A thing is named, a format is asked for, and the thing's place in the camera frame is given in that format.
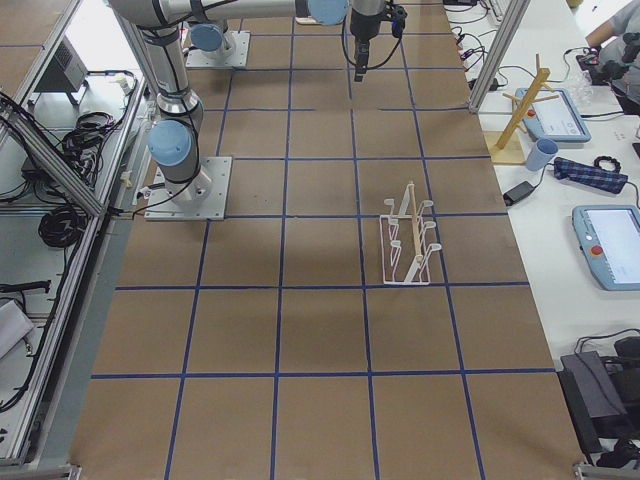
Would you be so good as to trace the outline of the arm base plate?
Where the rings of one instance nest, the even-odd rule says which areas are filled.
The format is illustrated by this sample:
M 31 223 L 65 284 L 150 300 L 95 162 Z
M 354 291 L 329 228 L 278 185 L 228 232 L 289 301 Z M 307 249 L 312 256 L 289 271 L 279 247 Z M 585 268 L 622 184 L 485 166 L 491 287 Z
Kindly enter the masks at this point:
M 232 158 L 201 157 L 200 173 L 182 191 L 182 186 L 166 183 L 160 167 L 156 182 L 164 187 L 155 189 L 149 197 L 150 208 L 143 214 L 149 221 L 223 220 L 226 210 Z
M 222 32 L 212 25 L 204 30 L 192 29 L 194 49 L 187 54 L 188 69 L 245 69 L 248 59 L 250 32 Z

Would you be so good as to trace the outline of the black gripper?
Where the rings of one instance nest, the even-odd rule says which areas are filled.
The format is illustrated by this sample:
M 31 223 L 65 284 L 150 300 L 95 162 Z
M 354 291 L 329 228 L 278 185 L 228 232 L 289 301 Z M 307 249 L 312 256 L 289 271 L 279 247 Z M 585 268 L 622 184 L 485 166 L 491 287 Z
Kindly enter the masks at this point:
M 383 13 L 383 0 L 351 2 L 350 32 L 355 40 L 355 82 L 364 80 L 369 61 L 370 42 L 379 34 Z

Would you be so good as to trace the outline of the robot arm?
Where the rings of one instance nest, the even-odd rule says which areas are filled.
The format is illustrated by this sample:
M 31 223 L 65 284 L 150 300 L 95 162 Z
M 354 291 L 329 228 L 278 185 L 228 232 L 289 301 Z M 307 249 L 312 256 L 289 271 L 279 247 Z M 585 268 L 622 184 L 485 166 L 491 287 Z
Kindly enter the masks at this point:
M 224 60 L 236 51 L 236 42 L 226 20 L 191 22 L 189 24 L 191 44 L 205 56 Z
M 355 39 L 356 79 L 370 69 L 370 42 L 392 20 L 391 1 L 111 1 L 114 12 L 136 28 L 158 87 L 160 121 L 151 129 L 148 148 L 164 175 L 170 200 L 195 206 L 210 195 L 213 179 L 199 153 L 204 107 L 192 89 L 183 56 L 180 25 L 190 23 L 192 44 L 226 57 L 235 45 L 227 33 L 230 19 L 311 18 L 336 25 L 350 16 Z

